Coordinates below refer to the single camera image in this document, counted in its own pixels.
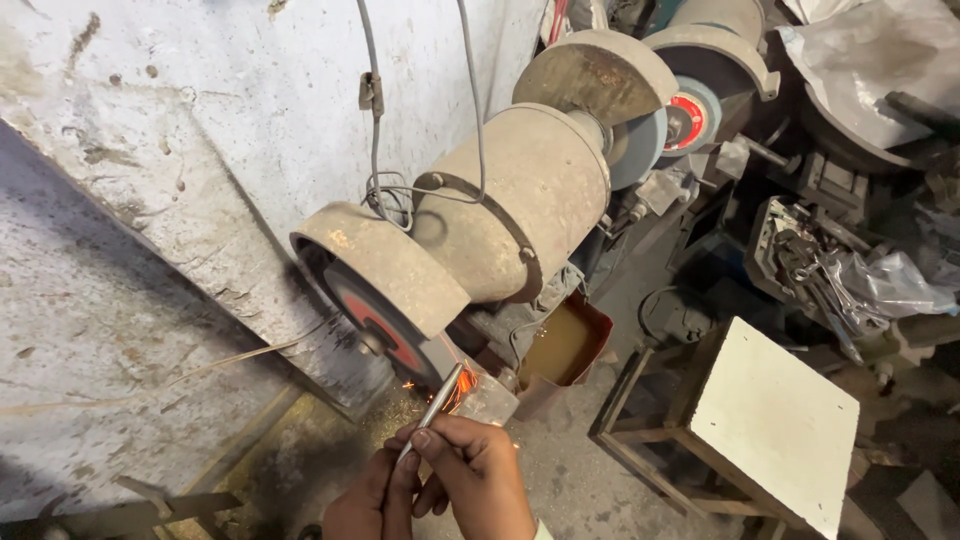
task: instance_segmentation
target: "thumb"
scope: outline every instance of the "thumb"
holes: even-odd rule
[[[423,460],[430,464],[452,502],[460,499],[459,495],[473,491],[477,476],[442,435],[423,429],[415,431],[410,442]]]

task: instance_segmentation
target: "wooden stool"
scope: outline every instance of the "wooden stool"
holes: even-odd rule
[[[624,405],[641,378],[664,372],[679,380],[665,410],[629,414]],[[637,395],[649,402],[643,387]],[[835,540],[859,410],[846,392],[734,318],[699,342],[628,365],[592,437],[681,511],[769,516]],[[654,451],[664,444],[706,464],[704,481],[668,479]]]

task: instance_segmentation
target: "concrete floor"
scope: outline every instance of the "concrete floor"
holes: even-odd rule
[[[506,426],[520,447],[530,505],[558,540],[720,540],[742,533],[741,520],[681,516],[587,437],[633,352],[637,306],[671,279],[663,266],[678,234],[666,234],[642,268],[598,304],[616,324],[608,350],[617,361],[597,364],[588,382],[567,390],[544,418]],[[300,398],[220,486],[248,503],[222,528],[234,540],[295,538],[303,526],[320,522],[383,440],[423,409],[399,381],[359,424],[312,396]],[[414,533],[461,537],[450,512],[416,521]]]

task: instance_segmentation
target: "red wheel label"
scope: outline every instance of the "red wheel label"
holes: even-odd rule
[[[347,306],[347,309],[350,310],[350,313],[353,313],[353,316],[356,320],[363,324],[365,319],[370,319],[374,323],[380,325],[390,338],[396,343],[396,350],[391,350],[389,353],[396,357],[397,360],[403,363],[403,365],[414,370],[417,373],[422,373],[423,365],[420,363],[420,359],[413,352],[413,348],[409,343],[406,342],[400,333],[390,326],[386,321],[384,321],[370,306],[360,300],[359,298],[353,296],[349,293],[344,293],[342,296],[344,305]]]
[[[700,133],[703,132],[704,124],[706,124],[704,112],[699,103],[682,94],[670,98],[670,105],[683,109],[690,116],[690,135],[687,135],[684,140],[677,144],[666,144],[663,146],[663,150],[680,150],[689,146],[690,143],[696,140],[697,137],[700,136]]]

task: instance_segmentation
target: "plastic bag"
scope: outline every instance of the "plastic bag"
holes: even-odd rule
[[[895,252],[870,266],[857,253],[837,256],[840,281],[871,311],[899,319],[918,313],[960,312],[953,293],[930,285],[904,252]]]

